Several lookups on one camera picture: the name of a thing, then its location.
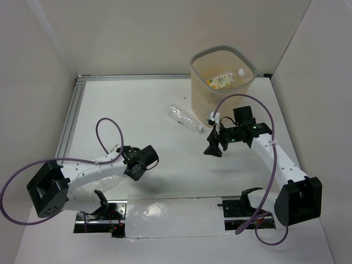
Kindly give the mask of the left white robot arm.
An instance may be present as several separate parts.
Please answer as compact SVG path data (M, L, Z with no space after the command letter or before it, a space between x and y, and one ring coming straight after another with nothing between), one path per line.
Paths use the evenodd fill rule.
M127 175L138 181L148 166L157 163L159 157L155 149L148 145L142 150L124 146L117 151L88 163L45 162L27 184L36 213L40 218L53 217L58 212L82 211L95 219L103 219L112 206L100 187L95 187L87 196L76 190L111 176Z

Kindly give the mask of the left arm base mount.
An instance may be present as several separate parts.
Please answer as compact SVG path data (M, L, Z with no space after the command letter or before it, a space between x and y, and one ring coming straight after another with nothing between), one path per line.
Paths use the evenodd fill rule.
M125 218L127 211L127 203L127 200L109 201L109 210L103 216L78 212L76 214L73 233L102 233L110 234L113 238L126 238Z

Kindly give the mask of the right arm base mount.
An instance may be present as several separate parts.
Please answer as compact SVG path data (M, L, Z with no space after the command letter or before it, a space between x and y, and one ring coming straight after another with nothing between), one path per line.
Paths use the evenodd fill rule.
M255 209L249 209L243 206L240 200L222 200L217 204L223 210L225 230L236 230L240 225L245 223ZM254 220L247 229L274 229L276 227L273 217L268 216L259 217Z

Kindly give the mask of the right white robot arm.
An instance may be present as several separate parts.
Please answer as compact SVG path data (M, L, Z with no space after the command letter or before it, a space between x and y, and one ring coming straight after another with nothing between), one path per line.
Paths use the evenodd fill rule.
M235 125L226 128L219 113L211 112L207 118L213 127L207 141L205 155L221 157L230 143L243 142L255 151L266 166L275 173L280 192L274 198L274 214L281 225L288 227L320 217L322 183L310 178L284 152L272 137L272 130L266 123L257 123L251 107L233 110Z

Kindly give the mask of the beige plastic waste bin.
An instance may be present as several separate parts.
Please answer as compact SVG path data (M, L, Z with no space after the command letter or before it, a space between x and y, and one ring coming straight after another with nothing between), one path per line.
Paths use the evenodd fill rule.
M235 72L243 68L246 72L244 83L228 90L214 90L206 81L226 72ZM217 111L221 117L231 116L233 109L240 106L242 97L231 97L232 94L246 94L250 85L257 77L255 66L238 49L220 45L208 48L195 54L190 61L191 69L191 108L194 115L205 126L210 113Z

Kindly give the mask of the square bottle orange label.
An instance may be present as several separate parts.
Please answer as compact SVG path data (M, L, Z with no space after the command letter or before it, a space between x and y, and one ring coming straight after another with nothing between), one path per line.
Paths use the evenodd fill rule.
M206 84L214 90L228 90L238 87L244 83L246 72L243 68L235 72L226 72L212 77Z

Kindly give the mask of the clear bottle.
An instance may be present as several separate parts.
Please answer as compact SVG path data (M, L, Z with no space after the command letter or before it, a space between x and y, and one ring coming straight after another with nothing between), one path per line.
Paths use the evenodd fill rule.
M85 184L77 188L75 191L78 192L79 194L86 195L86 196L90 194L94 194L95 190L99 190L104 193L108 190L115 188L117 185L120 184L121 181L122 181L121 176L113 175L110 177L106 177L106 178Z
M168 105L167 115L178 124L191 131L197 131L199 133L203 132L204 126L198 121L198 119L174 103Z

